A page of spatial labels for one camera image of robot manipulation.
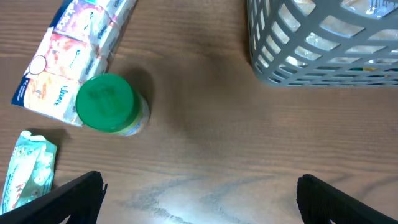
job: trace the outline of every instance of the green lid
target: green lid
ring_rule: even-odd
[[[113,74],[88,80],[76,98],[76,111],[83,124],[107,133],[129,126],[139,108],[138,94],[125,79]]]

